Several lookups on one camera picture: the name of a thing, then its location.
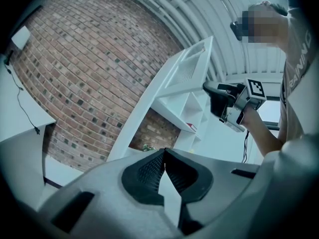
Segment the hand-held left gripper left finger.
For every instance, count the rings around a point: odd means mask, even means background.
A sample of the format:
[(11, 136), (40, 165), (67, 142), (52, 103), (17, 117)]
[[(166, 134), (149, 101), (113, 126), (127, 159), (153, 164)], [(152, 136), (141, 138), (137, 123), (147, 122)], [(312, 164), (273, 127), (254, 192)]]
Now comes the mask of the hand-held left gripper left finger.
[(126, 167), (121, 180), (124, 189), (140, 204), (164, 205), (164, 197), (159, 194), (164, 168), (164, 149), (144, 157)]

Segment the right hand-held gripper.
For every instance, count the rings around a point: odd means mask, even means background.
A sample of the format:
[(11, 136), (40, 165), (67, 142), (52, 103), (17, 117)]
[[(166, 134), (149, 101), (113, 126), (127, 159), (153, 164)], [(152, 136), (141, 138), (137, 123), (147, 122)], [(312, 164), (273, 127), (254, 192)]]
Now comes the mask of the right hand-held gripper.
[(243, 84), (224, 84), (214, 81), (203, 83), (210, 97), (210, 111), (235, 132), (244, 132), (241, 126), (247, 106), (258, 110), (266, 101), (262, 83), (246, 79)]

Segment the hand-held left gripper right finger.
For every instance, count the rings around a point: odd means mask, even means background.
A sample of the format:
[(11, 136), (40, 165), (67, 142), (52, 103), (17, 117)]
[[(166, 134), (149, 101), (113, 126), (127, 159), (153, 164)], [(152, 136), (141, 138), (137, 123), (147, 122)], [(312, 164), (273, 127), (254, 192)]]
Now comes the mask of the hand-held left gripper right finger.
[(213, 175), (205, 166), (172, 149), (164, 150), (164, 162), (168, 177), (181, 196), (178, 228), (184, 235), (190, 235), (203, 225), (191, 217), (187, 204), (203, 199), (212, 187)]

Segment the white glass-panel cabinet door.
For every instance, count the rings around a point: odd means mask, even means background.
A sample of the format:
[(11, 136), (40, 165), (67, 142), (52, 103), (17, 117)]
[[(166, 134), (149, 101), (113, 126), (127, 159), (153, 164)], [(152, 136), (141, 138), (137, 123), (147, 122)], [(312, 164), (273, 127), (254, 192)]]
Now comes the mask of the white glass-panel cabinet door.
[(202, 90), (211, 57), (213, 37), (210, 36), (183, 51), (174, 66), (168, 82), (158, 92), (157, 98), (197, 92)]

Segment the person's right forearm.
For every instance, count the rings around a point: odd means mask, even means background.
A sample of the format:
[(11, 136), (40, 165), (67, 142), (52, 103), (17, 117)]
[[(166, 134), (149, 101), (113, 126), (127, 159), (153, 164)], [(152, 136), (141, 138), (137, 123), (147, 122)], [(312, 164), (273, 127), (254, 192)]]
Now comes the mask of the person's right forearm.
[(286, 128), (280, 127), (278, 136), (275, 137), (252, 107), (245, 108), (241, 124), (250, 132), (264, 157), (270, 152), (281, 150), (286, 142)]

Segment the white table top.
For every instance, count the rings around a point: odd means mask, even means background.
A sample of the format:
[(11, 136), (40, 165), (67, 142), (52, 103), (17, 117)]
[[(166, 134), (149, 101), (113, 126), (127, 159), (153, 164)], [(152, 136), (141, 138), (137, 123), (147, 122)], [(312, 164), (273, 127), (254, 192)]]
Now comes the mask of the white table top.
[(55, 123), (0, 55), (0, 171), (13, 195), (37, 209), (45, 187), (45, 127)]

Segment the person's grey printed t-shirt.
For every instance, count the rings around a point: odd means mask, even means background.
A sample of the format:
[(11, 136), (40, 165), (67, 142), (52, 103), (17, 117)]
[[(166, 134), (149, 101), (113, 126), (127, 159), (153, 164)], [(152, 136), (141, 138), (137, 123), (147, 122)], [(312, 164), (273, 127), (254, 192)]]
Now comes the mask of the person's grey printed t-shirt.
[(279, 121), (279, 139), (285, 143), (299, 138), (304, 131), (294, 112), (289, 95), (300, 83), (308, 71), (315, 55), (319, 51), (313, 28), (304, 17), (300, 8), (288, 10), (288, 49), (281, 83), (281, 111)]

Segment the bundle of white ceiling pipes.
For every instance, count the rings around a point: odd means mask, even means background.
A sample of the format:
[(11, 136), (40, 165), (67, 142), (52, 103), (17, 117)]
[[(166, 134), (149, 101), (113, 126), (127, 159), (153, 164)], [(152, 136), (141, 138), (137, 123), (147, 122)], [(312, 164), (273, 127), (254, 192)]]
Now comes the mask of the bundle of white ceiling pipes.
[(213, 36), (210, 76), (221, 81), (246, 72), (245, 50), (230, 23), (240, 12), (238, 0), (137, 0), (171, 30), (183, 47)]

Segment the white shade table lamp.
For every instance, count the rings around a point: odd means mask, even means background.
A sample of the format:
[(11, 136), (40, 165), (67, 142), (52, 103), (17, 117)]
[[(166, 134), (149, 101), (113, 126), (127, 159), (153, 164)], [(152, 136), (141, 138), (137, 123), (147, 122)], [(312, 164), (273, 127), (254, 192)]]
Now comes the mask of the white shade table lamp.
[(28, 40), (30, 38), (30, 31), (26, 26), (23, 26), (20, 30), (18, 30), (11, 38), (9, 44), (9, 53), (5, 57), (4, 64), (9, 66), (10, 59), (13, 54), (19, 54), (24, 47), (26, 46)]

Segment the white wall cabinet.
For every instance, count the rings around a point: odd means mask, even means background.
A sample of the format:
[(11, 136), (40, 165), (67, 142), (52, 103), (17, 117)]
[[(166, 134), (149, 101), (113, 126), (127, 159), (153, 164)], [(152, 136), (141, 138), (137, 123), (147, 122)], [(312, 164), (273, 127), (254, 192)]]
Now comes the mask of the white wall cabinet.
[[(139, 151), (131, 149), (129, 145), (149, 109), (153, 109), (181, 130), (174, 148), (191, 153), (198, 152), (210, 118), (208, 95), (202, 89), (197, 92), (157, 98), (158, 92), (168, 82), (169, 76), (172, 75), (174, 66), (180, 61), (183, 51), (165, 62), (134, 107), (109, 156), (94, 163), (94, 167), (139, 153)], [(193, 131), (186, 124), (187, 122), (198, 125), (198, 131)]]

